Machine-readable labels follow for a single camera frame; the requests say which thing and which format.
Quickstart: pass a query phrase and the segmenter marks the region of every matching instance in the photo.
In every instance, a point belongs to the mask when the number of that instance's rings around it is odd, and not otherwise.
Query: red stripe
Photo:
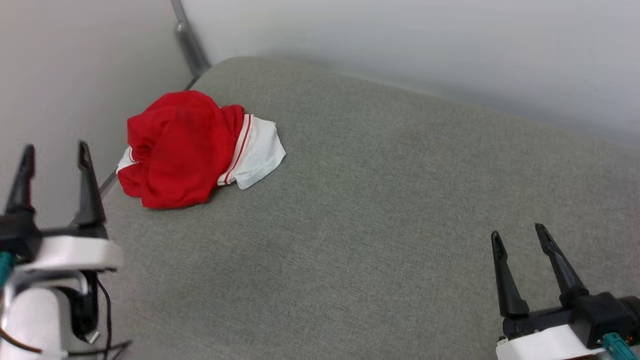
[[[251,129],[251,117],[253,115],[249,115],[249,123],[246,126],[246,132],[244,133],[244,139],[242,140],[242,146],[240,147],[240,152],[238,152],[238,157],[236,158],[236,163],[234,163],[234,167],[231,168],[231,170],[229,170],[229,172],[227,172],[227,176],[225,176],[225,184],[229,185],[229,175],[231,175],[231,172],[236,168],[236,165],[238,165],[238,160],[240,160],[240,156],[242,155],[242,151],[244,150],[244,145],[246,143],[246,138],[247,136],[249,136],[249,129]]]

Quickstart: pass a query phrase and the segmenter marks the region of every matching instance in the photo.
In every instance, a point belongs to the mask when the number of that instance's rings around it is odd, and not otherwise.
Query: white wall
[[[298,59],[640,147],[635,0],[182,2],[211,63]]]
[[[0,207],[27,143],[36,145],[40,225],[65,225],[79,199],[77,141],[99,184],[127,144],[127,118],[189,71],[169,0],[7,0],[0,10]]]

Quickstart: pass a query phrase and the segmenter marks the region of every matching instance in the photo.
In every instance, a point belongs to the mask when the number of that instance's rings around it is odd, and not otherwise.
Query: wire
[[[107,290],[104,288],[104,286],[102,285],[102,283],[99,280],[97,280],[97,284],[100,287],[100,289],[102,290],[102,292],[104,294],[104,298],[107,300],[107,345],[104,348],[97,349],[97,350],[89,350],[89,351],[69,351],[69,352],[67,352],[67,351],[62,350],[60,352],[60,354],[64,354],[64,355],[66,355],[68,357],[79,357],[79,356],[104,354],[104,359],[107,359],[107,356],[109,355],[110,351],[118,350],[118,352],[116,353],[116,356],[113,358],[113,360],[115,360],[133,342],[131,340],[127,340],[127,341],[123,341],[121,343],[117,343],[116,345],[113,345],[113,346],[111,345],[111,298],[109,297],[109,293],[107,292]],[[14,347],[23,349],[25,351],[34,352],[36,354],[44,353],[44,351],[41,348],[32,347],[32,346],[26,345],[26,344],[16,340],[11,335],[7,334],[7,332],[4,331],[4,329],[2,327],[0,327],[0,338],[5,340],[9,344],[13,345]]]
[[[96,277],[95,282],[98,284],[100,290],[104,294],[104,300],[107,302],[107,344],[104,347],[104,360],[109,359],[109,348],[111,347],[111,297],[107,292],[107,289],[104,288],[104,285],[100,282],[100,279]]]

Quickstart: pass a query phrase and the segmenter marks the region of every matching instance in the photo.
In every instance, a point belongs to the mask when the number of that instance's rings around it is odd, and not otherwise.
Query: gray fabric surface
[[[640,295],[636,151],[278,60],[194,89],[275,121],[287,156],[186,209],[109,191],[130,359],[493,358],[493,230],[531,309],[558,305],[535,222],[593,292]]]

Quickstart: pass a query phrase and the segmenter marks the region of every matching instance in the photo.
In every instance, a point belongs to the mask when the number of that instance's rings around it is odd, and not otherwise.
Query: teal plastic part
[[[13,272],[15,256],[10,252],[0,252],[0,289],[4,288],[9,276]]]
[[[602,338],[602,347],[613,360],[638,360],[633,350],[622,340],[617,332],[610,332]]]

